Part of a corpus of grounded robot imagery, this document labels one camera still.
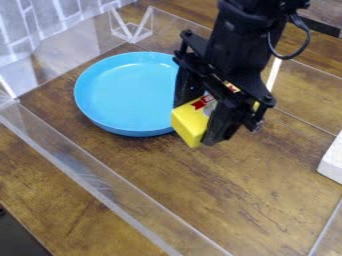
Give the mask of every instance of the wooden table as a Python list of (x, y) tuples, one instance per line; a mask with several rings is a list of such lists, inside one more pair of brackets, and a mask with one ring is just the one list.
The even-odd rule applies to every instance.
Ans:
[[(142, 0), (137, 5), (149, 4), (213, 26), (213, 1)], [(301, 38), (294, 35), (290, 26), (281, 50), (297, 47)], [(95, 61), (133, 50), (139, 48), (117, 48), (25, 95), (22, 104), (232, 253), (306, 255), (342, 194), (341, 185), (316, 172), (335, 136), (278, 110), (269, 112), (261, 133), (241, 129), (232, 141), (196, 150), (176, 134), (134, 139), (105, 132), (77, 108), (75, 79)], [(337, 52), (340, 41), (314, 33), (298, 60), (341, 75)], [(306, 90), (320, 94), (314, 88)], [(339, 115), (340, 109), (335, 111), (328, 114)], [(0, 130), (0, 200), (53, 253), (164, 254), (21, 139)]]

